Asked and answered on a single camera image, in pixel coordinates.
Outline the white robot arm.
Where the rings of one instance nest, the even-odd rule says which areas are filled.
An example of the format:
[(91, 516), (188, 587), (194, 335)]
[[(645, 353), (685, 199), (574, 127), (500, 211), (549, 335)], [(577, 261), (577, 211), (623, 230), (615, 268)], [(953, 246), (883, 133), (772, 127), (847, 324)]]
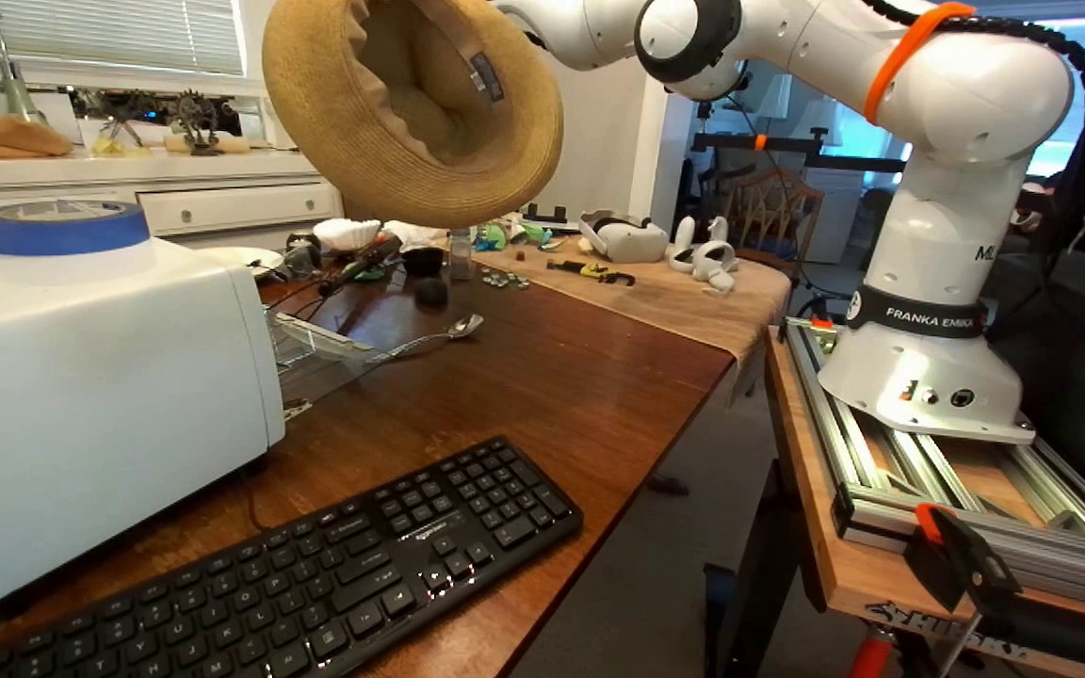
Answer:
[(751, 61), (909, 142), (819, 384), (909, 433), (1025, 445), (1022, 378), (988, 347), (984, 283), (1031, 151), (1085, 89), (1085, 50), (967, 0), (493, 0), (569, 67), (636, 61), (722, 93)]

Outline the aluminium rail robot base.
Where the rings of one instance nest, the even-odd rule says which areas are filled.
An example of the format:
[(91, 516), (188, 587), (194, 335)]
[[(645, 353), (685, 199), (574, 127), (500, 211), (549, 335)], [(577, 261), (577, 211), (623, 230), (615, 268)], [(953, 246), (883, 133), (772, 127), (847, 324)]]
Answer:
[(819, 384), (830, 333), (785, 320), (776, 347), (802, 387), (840, 538), (899, 550), (914, 509), (940, 505), (978, 530), (1025, 587), (1085, 602), (1085, 479), (1046, 440), (978, 445), (889, 428)]

